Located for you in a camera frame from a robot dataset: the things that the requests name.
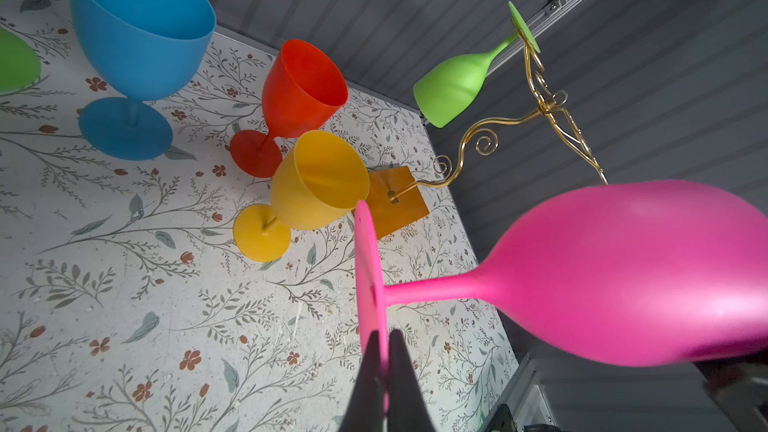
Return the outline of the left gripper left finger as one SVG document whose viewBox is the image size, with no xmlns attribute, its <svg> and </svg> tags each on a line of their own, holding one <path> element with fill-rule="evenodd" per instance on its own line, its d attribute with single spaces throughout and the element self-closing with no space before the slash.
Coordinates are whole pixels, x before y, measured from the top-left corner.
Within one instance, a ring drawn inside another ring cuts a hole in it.
<svg viewBox="0 0 768 432">
<path fill-rule="evenodd" d="M 360 370 L 339 432 L 381 432 L 384 420 L 384 380 L 379 332 L 370 334 Z"/>
</svg>

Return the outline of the blue wine glass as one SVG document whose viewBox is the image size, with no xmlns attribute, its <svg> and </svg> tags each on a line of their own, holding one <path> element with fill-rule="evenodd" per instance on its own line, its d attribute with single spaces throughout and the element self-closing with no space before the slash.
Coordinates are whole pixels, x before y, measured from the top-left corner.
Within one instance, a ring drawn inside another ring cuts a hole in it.
<svg viewBox="0 0 768 432">
<path fill-rule="evenodd" d="M 83 110 L 84 138 L 125 160 L 164 154 L 172 129 L 151 102 L 183 89 L 195 76 L 216 26 L 208 0 L 70 0 L 85 57 L 117 91 Z"/>
</svg>

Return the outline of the yellow wine glass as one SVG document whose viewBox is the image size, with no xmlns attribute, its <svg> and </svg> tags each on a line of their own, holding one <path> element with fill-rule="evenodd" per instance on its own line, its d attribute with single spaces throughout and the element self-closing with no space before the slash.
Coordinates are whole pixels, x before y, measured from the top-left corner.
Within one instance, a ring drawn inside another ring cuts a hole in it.
<svg viewBox="0 0 768 432">
<path fill-rule="evenodd" d="M 235 245 L 255 262 L 275 261 L 290 247 L 292 232 L 330 225 L 366 199 L 369 190 L 368 171 L 349 143 L 330 132 L 309 131 L 277 168 L 269 202 L 237 215 Z"/>
</svg>

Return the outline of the green wine glass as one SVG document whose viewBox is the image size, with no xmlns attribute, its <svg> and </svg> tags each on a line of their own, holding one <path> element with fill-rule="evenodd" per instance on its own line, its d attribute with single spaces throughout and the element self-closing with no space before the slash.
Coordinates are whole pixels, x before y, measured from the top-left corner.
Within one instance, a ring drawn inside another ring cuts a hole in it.
<svg viewBox="0 0 768 432">
<path fill-rule="evenodd" d="M 15 91 L 32 84 L 40 70 L 35 51 L 14 33 L 1 29 L 1 91 Z"/>
<path fill-rule="evenodd" d="M 443 128 L 466 110 L 481 91 L 493 60 L 513 43 L 541 52 L 518 9 L 511 1 L 508 7 L 515 31 L 503 42 L 487 52 L 447 59 L 415 83 L 413 95 L 428 123 Z"/>
</svg>

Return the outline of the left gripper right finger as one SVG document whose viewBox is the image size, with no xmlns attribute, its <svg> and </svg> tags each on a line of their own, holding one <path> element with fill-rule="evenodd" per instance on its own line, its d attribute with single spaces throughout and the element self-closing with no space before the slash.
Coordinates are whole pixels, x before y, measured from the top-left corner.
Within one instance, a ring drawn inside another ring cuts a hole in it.
<svg viewBox="0 0 768 432">
<path fill-rule="evenodd" d="M 435 432 L 416 378 L 403 333 L 389 335 L 389 432 Z"/>
</svg>

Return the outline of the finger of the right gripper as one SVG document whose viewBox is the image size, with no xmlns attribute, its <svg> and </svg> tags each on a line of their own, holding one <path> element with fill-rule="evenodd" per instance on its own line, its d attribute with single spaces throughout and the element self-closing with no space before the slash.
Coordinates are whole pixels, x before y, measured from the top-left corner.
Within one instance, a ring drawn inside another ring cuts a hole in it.
<svg viewBox="0 0 768 432">
<path fill-rule="evenodd" d="M 767 351 L 696 362 L 704 389 L 737 431 L 767 430 Z"/>
</svg>

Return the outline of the gold rack with orange base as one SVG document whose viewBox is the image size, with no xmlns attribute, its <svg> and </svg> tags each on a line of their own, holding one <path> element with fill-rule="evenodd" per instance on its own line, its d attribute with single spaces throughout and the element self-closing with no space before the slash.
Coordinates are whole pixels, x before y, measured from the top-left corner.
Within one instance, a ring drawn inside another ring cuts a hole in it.
<svg viewBox="0 0 768 432">
<path fill-rule="evenodd" d="M 559 90 L 552 92 L 542 75 L 544 67 L 538 53 L 524 48 L 526 80 L 535 99 L 534 110 L 521 118 L 490 117 L 481 119 L 470 126 L 462 136 L 457 160 L 439 155 L 434 168 L 441 178 L 436 181 L 417 180 L 407 167 L 380 170 L 369 174 L 371 189 L 366 199 L 375 223 L 376 237 L 381 239 L 429 214 L 420 190 L 422 188 L 446 188 L 460 175 L 464 168 L 467 146 L 475 142 L 475 150 L 481 156 L 493 154 L 499 145 L 494 125 L 517 126 L 537 117 L 544 117 L 560 138 L 581 159 L 595 169 L 602 182 L 607 178 L 596 156 L 588 146 L 580 128 L 565 108 L 568 94 Z"/>
</svg>

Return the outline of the red wine glass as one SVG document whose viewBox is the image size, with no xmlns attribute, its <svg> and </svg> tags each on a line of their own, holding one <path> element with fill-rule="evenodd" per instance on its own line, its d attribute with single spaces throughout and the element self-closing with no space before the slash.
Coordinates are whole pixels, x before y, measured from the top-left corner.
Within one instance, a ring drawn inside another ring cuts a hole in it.
<svg viewBox="0 0 768 432">
<path fill-rule="evenodd" d="M 283 44 L 262 91 L 265 133 L 242 130 L 230 142 L 235 164 L 257 178 L 272 177 L 283 155 L 278 138 L 298 138 L 318 129 L 348 101 L 347 83 L 335 63 L 314 45 Z"/>
</svg>

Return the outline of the pink wine glass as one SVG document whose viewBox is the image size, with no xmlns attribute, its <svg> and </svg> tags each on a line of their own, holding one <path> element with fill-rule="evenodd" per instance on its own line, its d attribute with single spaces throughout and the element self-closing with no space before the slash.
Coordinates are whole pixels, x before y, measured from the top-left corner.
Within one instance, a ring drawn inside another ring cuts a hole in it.
<svg viewBox="0 0 768 432">
<path fill-rule="evenodd" d="M 363 376 L 392 392 L 393 305 L 478 299 L 553 347 L 617 366 L 767 347 L 767 218 L 690 181 L 587 187 L 521 216 L 475 269 L 387 285 L 368 205 L 355 213 Z"/>
</svg>

